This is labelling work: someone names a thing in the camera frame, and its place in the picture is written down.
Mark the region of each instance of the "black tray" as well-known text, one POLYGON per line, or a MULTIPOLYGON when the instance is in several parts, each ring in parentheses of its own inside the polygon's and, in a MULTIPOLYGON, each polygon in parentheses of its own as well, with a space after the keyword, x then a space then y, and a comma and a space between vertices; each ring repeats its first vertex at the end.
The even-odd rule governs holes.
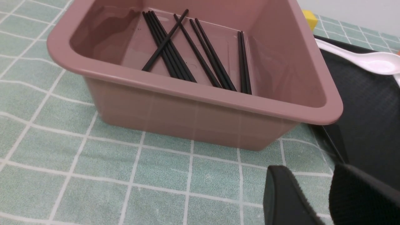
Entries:
MULTIPOLYGON (((370 49, 315 36, 356 53, 370 49)), ((393 76, 367 72, 321 51, 343 101, 340 119, 317 126, 343 163, 400 190, 400 87, 393 76)))

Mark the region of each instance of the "black chopstick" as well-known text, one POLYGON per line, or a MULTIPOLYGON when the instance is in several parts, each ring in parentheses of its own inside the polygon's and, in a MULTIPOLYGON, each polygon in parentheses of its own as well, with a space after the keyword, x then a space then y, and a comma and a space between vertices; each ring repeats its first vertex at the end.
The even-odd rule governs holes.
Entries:
POLYGON ((143 71, 150 71, 151 67, 153 66, 154 62, 156 61, 157 57, 160 55, 162 50, 164 49, 165 45, 167 42, 170 41, 172 35, 178 28, 179 24, 182 22, 182 20, 185 18, 186 14, 189 12, 188 9, 186 9, 182 16, 179 18, 178 22, 174 25, 174 27, 171 29, 171 31, 168 33, 168 35, 165 37, 165 39, 161 42, 161 44, 158 46, 157 50, 153 53, 153 55, 150 57, 150 59, 147 61, 146 65, 143 67, 143 71))
MULTIPOLYGON (((174 18, 175 18, 176 21, 179 20, 179 18, 178 18, 178 16, 176 14, 174 14, 174 18)), ((186 40, 189 42, 190 47, 192 48, 194 54, 196 55, 197 59, 199 60, 201 66, 203 67, 204 72, 208 76, 208 79, 210 80, 211 84, 214 87, 221 88, 221 85, 218 83, 218 80, 215 78, 215 76, 212 73, 211 69, 208 67, 206 61, 204 60, 203 56, 201 55, 201 53, 197 49, 196 45, 194 44, 193 40, 189 36, 189 34, 186 31, 185 27, 182 24, 180 24, 179 27, 182 30, 183 35, 185 36, 186 40)))
MULTIPOLYGON (((165 37, 161 34, 160 30, 158 29, 156 21, 154 20, 154 18, 152 17, 152 15, 150 13, 146 13, 146 15, 147 15, 147 18, 148 18, 150 24, 152 25, 152 27, 155 31, 156 37, 158 38, 158 40, 160 42, 162 42, 162 40, 165 37)), ((185 77, 185 75, 184 75, 185 71, 183 70, 182 66, 179 64, 178 58, 176 56, 174 57, 174 55, 172 53, 172 48, 169 45, 169 43, 166 44, 166 47, 163 51, 166 53, 168 59, 170 60, 171 65, 174 68, 174 70, 176 71, 176 75, 178 76, 178 78, 181 80, 189 80, 187 78, 187 76, 185 77)))
POLYGON ((189 22, 190 22, 190 25, 193 28, 194 33, 197 36, 197 39, 200 41, 200 44, 203 47, 203 50, 206 53, 206 56, 207 56, 208 60, 211 63, 211 67, 214 69, 215 75, 217 76, 218 80, 220 81, 220 84, 221 84, 222 88, 230 90, 228 84, 226 83, 226 81, 225 81, 225 79, 224 79, 224 77, 223 77, 223 75, 221 73, 221 71, 218 68, 218 65, 217 65, 216 61, 214 60, 214 58, 212 57, 212 55, 211 55, 210 51, 208 50, 206 44, 204 43, 203 38, 201 37, 199 31, 197 30, 196 25, 194 24, 193 20, 190 19, 189 22))
POLYGON ((239 49, 239 72, 240 72, 240 92, 247 94, 246 75, 244 72, 243 43, 242 34, 238 31, 238 49, 239 49))
POLYGON ((221 73, 223 75, 223 78, 225 79, 226 83, 228 84, 229 89, 236 91, 235 86, 233 85, 232 81, 230 80, 228 74, 226 73, 226 70, 225 70, 224 66, 222 65, 220 59, 218 58, 217 53, 215 52, 214 48, 212 47, 210 40, 208 39, 205 31, 203 30, 203 27, 201 26, 200 21, 197 18, 195 19, 195 21, 196 21, 196 24, 199 27, 199 30, 200 30, 203 38, 204 38, 204 41, 207 44, 208 49, 211 52, 212 57, 215 59, 217 65, 218 65, 218 68, 219 68, 219 70, 221 71, 221 73))
MULTIPOLYGON (((164 27, 162 26, 162 24, 161 24, 160 20, 158 19, 156 13, 154 11, 151 11, 150 14, 152 15, 152 17, 156 21, 156 24, 157 24, 158 28, 160 29, 161 34, 163 35, 163 37, 165 37, 167 35, 167 32, 165 31, 164 27)), ((193 77, 193 74, 189 70, 189 68, 186 65, 185 61, 182 59, 182 56, 179 54, 179 52, 176 49, 176 47, 175 47, 174 43, 172 42, 172 40, 168 44, 172 48, 172 52, 174 53, 173 56, 175 56, 177 58, 177 60, 179 61, 180 65, 182 66, 182 68, 184 70, 183 74, 188 77, 189 81, 197 83, 196 79, 193 77)))
POLYGON ((247 64, 247 54, 246 54, 246 45, 244 41, 243 31, 240 32, 242 36, 242 46, 243 46, 243 61, 244 61, 244 75, 246 77, 246 86, 247 86, 247 94, 252 94, 251 92, 251 84, 250 84, 250 76, 249 76, 249 67, 247 64))
MULTIPOLYGON (((149 30, 151 32, 151 35, 152 35, 153 39, 154 39, 154 42, 156 43, 157 46, 159 46, 161 42, 157 39, 155 30, 153 29, 152 25, 150 24, 149 18, 147 17, 145 12, 143 12, 143 17, 144 17, 144 20, 147 23, 147 26, 149 27, 149 30)), ((173 77, 173 78, 178 78, 174 68, 172 67, 171 61, 168 59, 168 57, 167 57, 167 55, 166 55, 166 53, 164 51, 161 53, 161 57, 162 57, 162 59, 163 59, 163 61, 165 63, 165 66, 167 67, 167 70, 168 70, 168 73, 170 74, 170 76, 173 77)))

